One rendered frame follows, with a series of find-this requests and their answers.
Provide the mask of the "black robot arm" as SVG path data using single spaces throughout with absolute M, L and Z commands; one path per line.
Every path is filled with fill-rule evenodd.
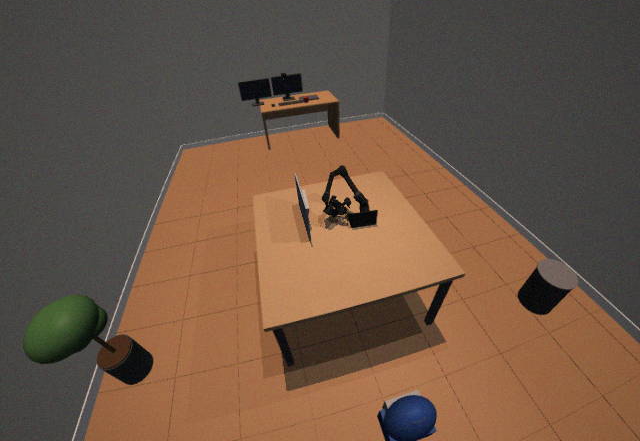
M 355 186 L 355 184 L 353 183 L 353 181 L 351 180 L 351 178 L 348 175 L 347 169 L 345 166 L 341 165 L 339 166 L 338 169 L 336 169 L 335 171 L 331 172 L 329 175 L 329 179 L 328 179 L 328 183 L 326 186 L 326 190 L 322 196 L 322 201 L 325 202 L 325 209 L 323 210 L 324 213 L 326 213 L 327 215 L 332 214 L 333 212 L 333 208 L 337 207 L 339 202 L 336 200 L 336 196 L 331 196 L 330 199 L 330 189 L 332 186 L 332 182 L 335 176 L 337 175 L 341 175 L 347 182 L 347 184 L 349 185 L 349 187 L 351 188 L 351 190 L 353 191 L 354 195 L 353 196 L 355 198 L 355 200 L 357 202 L 359 202 L 360 206 L 360 212 L 366 212 L 366 211 L 371 211 L 369 209 L 369 200 L 365 198 L 365 196 L 357 189 L 357 187 Z M 330 199 L 330 201 L 329 201 Z M 333 206 L 333 207 L 332 207 Z M 340 205 L 339 208 L 337 208 L 338 212 L 340 215 L 343 215 L 347 212 L 347 208 L 344 205 Z

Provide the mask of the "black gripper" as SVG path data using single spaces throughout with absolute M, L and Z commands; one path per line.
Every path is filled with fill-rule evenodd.
M 338 200 L 337 200 L 337 201 L 338 201 Z M 339 202 L 339 201 L 338 201 L 338 202 Z M 338 206 L 337 206 L 337 207 L 335 207 L 335 210 L 333 210 L 333 212 L 332 212 L 332 214 L 331 214 L 331 215 L 332 215 L 333 217 L 335 217 L 335 216 L 337 216 L 337 215 L 340 215 L 340 214 L 339 214 L 339 212 L 338 212 L 338 210 L 337 210 L 337 208 L 339 208 L 339 206 L 340 206 L 340 205 L 345 205 L 345 204 L 347 205 L 347 207 L 349 207 L 349 208 L 350 208 L 350 204 L 351 204 L 351 203 L 352 203 L 352 202 L 350 201 L 350 199 L 349 199 L 348 197 L 347 197 L 347 198 L 345 198 L 343 203 L 339 202 Z

